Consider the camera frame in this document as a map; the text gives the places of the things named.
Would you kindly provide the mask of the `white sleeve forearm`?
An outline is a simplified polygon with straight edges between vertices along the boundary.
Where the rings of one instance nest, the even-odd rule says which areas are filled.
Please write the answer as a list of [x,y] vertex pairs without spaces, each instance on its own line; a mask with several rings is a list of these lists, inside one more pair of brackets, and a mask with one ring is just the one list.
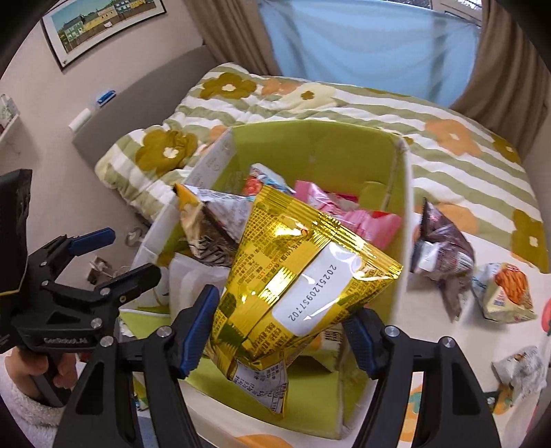
[[5,357],[10,352],[11,350],[1,355],[1,397],[34,447],[51,447],[62,420],[64,408],[50,407],[45,403],[42,394],[39,399],[27,397],[14,385],[5,367]]

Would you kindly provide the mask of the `person's left hand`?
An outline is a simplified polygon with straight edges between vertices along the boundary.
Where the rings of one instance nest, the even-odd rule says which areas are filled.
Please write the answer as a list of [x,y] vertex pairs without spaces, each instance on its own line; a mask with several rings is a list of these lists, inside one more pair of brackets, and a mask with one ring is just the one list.
[[[33,378],[48,371],[47,357],[14,348],[5,357],[5,367],[9,378],[24,395],[32,399],[41,397]],[[77,381],[76,356],[71,353],[62,354],[57,361],[56,369],[57,374],[53,378],[54,386],[72,389]]]

